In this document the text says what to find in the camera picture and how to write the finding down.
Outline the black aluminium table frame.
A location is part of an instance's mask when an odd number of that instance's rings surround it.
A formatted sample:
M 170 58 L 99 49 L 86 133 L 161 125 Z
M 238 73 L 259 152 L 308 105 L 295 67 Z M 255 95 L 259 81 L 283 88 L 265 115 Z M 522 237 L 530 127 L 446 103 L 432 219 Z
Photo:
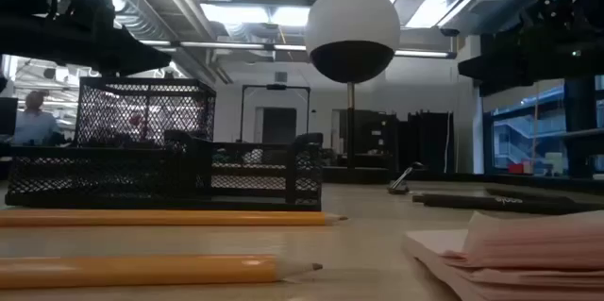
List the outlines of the black aluminium table frame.
M 387 169 L 383 168 L 347 169 L 345 167 L 327 167 L 323 169 L 323 179 L 325 183 L 365 185 L 388 184 L 397 178 L 399 178 L 399 173 L 392 174 Z M 595 195 L 604 195 L 604 180 L 593 179 L 520 175 L 444 174 L 422 170 L 412 170 L 405 178 L 412 181 L 494 183 L 562 192 L 584 192 Z

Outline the person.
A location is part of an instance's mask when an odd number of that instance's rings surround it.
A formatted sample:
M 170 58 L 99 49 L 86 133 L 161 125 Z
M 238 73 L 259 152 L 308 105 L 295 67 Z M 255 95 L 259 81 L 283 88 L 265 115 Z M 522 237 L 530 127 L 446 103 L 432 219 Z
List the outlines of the person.
M 32 91 L 25 98 L 25 109 L 16 115 L 14 144 L 48 144 L 52 136 L 59 133 L 56 118 L 42 110 L 43 99 L 44 94 L 39 91 Z

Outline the black cabinet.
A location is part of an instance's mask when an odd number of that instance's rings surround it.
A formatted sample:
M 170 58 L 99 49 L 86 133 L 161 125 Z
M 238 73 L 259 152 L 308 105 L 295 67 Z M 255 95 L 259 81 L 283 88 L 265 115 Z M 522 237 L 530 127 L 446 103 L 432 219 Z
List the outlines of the black cabinet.
M 455 132 L 452 112 L 417 111 L 408 115 L 413 161 L 436 173 L 455 169 Z
M 398 123 L 395 114 L 362 109 L 354 111 L 353 164 L 356 168 L 394 168 Z

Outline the pink sticky note pad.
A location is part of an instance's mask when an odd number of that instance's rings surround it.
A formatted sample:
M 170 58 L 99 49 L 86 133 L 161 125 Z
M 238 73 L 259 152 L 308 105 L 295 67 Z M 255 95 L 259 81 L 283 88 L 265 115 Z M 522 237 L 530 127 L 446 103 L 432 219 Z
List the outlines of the pink sticky note pad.
M 408 253 L 461 301 L 604 301 L 604 210 L 410 231 Z

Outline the black background monitor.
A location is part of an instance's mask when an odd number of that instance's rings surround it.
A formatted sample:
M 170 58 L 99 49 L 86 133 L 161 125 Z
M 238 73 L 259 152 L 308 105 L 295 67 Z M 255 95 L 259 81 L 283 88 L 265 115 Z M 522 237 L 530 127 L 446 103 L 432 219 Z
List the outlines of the black background monitor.
M 0 135 L 13 135 L 16 125 L 18 99 L 0 97 Z

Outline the yellow wooden pencil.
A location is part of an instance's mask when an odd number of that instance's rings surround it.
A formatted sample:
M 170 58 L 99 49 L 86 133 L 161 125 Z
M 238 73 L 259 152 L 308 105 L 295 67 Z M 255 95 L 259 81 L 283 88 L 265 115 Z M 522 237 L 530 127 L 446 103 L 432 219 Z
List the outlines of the yellow wooden pencil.
M 272 283 L 322 268 L 273 255 L 0 258 L 0 290 Z
M 2 209 L 0 227 L 330 226 L 343 215 L 318 211 Z

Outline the black mesh desk organizer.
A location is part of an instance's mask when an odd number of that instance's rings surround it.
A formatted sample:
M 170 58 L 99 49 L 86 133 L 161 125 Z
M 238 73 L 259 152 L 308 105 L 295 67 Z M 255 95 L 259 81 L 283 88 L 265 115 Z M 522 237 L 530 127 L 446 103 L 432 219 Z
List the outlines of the black mesh desk organizer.
M 317 211 L 323 137 L 217 142 L 216 94 L 194 79 L 83 78 L 75 137 L 0 143 L 8 205 Z

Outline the black stand pole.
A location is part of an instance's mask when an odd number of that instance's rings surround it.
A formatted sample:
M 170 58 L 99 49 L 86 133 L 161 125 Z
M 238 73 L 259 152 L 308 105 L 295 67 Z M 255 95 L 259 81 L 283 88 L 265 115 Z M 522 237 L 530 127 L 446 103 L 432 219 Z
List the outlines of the black stand pole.
M 564 112 L 567 133 L 596 128 L 596 82 L 592 76 L 564 80 Z M 581 150 L 579 138 L 565 138 L 568 174 L 591 178 L 593 164 Z

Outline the black pen with white print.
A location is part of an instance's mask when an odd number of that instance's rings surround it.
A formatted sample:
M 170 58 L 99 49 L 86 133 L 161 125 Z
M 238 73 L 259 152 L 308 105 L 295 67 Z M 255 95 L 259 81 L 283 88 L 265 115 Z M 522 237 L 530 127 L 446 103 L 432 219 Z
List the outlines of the black pen with white print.
M 564 215 L 604 210 L 604 205 L 602 204 L 586 204 L 566 200 L 558 202 L 553 200 L 518 199 L 503 196 L 478 197 L 423 193 L 414 195 L 411 200 L 414 203 L 422 203 L 425 207 L 480 209 L 543 215 Z

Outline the black background gantry stand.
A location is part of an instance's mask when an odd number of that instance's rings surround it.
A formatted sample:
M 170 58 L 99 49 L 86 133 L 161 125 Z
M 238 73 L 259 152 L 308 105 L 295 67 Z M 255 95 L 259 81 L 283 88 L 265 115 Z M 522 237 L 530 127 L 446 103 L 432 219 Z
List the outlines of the black background gantry stand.
M 265 89 L 267 91 L 287 91 L 287 90 L 303 90 L 306 92 L 307 95 L 307 99 L 306 99 L 306 110 L 307 110 L 307 115 L 306 115 L 306 132 L 308 133 L 310 131 L 310 93 L 311 93 L 311 88 L 309 86 L 288 86 L 285 84 L 278 84 L 278 83 L 274 83 L 274 84 L 266 84 L 266 85 L 259 85 L 259 84 L 243 84 L 242 85 L 242 90 L 241 90 L 241 105 L 240 105 L 240 124 L 239 124 L 239 140 L 243 141 L 243 122 L 244 122 L 244 106 L 245 106 L 245 92 L 247 89 L 249 88 L 254 88 L 254 89 Z

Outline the black binder clip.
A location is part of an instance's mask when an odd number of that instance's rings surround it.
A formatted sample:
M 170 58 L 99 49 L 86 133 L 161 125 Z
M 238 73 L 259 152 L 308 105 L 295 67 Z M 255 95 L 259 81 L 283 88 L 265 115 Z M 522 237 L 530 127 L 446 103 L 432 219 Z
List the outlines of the black binder clip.
M 425 165 L 421 162 L 413 162 L 403 173 L 388 187 L 388 194 L 407 194 L 410 189 L 407 187 L 407 177 L 416 171 L 422 171 L 425 169 Z

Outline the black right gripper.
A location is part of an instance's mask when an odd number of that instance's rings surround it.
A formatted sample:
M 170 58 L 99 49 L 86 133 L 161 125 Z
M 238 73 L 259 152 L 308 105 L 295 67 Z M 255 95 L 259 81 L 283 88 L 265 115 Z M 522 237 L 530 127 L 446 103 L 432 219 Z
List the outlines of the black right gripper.
M 519 18 L 522 24 L 518 37 L 521 85 L 566 77 L 562 64 L 564 55 L 559 47 L 568 36 L 568 26 L 574 20 L 572 6 L 569 3 L 533 3 L 520 12 Z M 461 75 L 492 78 L 513 65 L 517 46 L 512 34 L 481 34 L 478 41 L 479 54 L 459 63 Z M 515 87 L 518 83 L 514 81 L 481 80 L 478 90 L 481 97 L 487 97 Z

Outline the white globe lamp black base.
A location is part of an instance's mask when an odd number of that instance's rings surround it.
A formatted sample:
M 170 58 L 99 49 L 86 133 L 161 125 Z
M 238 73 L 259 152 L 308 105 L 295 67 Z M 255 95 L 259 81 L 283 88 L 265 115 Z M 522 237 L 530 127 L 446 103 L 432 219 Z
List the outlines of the white globe lamp black base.
M 305 26 L 310 63 L 326 78 L 346 85 L 346 167 L 339 183 L 362 183 L 356 165 L 355 86 L 384 72 L 394 58 L 400 22 L 389 0 L 316 0 Z

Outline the long ceiling tube light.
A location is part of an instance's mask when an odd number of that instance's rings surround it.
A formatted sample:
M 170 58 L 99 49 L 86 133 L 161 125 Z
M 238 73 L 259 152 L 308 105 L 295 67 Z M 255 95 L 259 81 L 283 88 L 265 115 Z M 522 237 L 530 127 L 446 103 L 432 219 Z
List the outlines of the long ceiling tube light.
M 285 52 L 306 52 L 304 45 L 293 44 L 271 44 L 271 43 L 245 43 L 245 42 L 182 42 L 182 41 L 160 41 L 160 40 L 141 40 L 141 43 L 153 47 L 163 48 L 204 48 L 204 49 L 224 49 L 224 50 L 245 50 L 245 51 L 285 51 Z M 394 55 L 398 58 L 422 58 L 422 59 L 454 59 L 455 52 L 427 51 L 397 49 Z

